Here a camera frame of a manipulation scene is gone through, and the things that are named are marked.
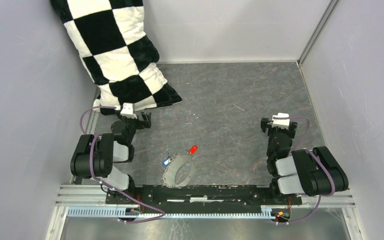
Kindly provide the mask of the blue capped key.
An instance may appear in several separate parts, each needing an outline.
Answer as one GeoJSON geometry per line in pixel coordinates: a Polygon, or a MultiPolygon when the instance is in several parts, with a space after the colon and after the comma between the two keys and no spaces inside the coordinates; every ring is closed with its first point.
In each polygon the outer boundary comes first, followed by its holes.
{"type": "Polygon", "coordinates": [[[172,158],[168,157],[162,162],[163,167],[167,167],[172,162],[172,158]]]}

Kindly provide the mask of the red capped key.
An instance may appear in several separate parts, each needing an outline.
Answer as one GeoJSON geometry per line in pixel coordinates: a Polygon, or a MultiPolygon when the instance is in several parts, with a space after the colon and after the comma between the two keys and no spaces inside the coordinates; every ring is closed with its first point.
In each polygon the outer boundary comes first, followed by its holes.
{"type": "Polygon", "coordinates": [[[193,146],[189,149],[188,153],[189,153],[190,155],[193,155],[193,154],[197,151],[197,149],[198,149],[198,146],[197,146],[197,145],[193,145],[193,146]]]}

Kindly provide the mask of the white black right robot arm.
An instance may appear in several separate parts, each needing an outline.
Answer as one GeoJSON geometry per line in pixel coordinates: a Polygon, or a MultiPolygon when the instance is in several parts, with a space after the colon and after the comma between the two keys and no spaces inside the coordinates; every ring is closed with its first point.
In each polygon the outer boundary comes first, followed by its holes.
{"type": "Polygon", "coordinates": [[[262,118],[260,128],[268,136],[266,164],[273,176],[269,199],[282,204],[289,195],[332,196],[349,188],[349,180],[326,146],[298,149],[293,144],[298,117],[278,113],[262,118]]]}

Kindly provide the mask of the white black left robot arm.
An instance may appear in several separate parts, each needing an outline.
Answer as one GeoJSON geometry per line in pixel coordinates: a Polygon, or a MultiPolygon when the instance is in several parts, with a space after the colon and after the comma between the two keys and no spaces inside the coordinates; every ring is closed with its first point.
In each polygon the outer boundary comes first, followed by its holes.
{"type": "Polygon", "coordinates": [[[100,185],[109,183],[107,193],[118,196],[125,204],[133,203],[137,198],[137,190],[133,178],[118,170],[115,163],[133,161],[135,148],[132,145],[137,130],[149,129],[152,126],[152,114],[141,112],[142,119],[117,115],[110,129],[93,143],[94,135],[80,136],[70,161],[73,176],[82,179],[97,180],[100,185]]]}

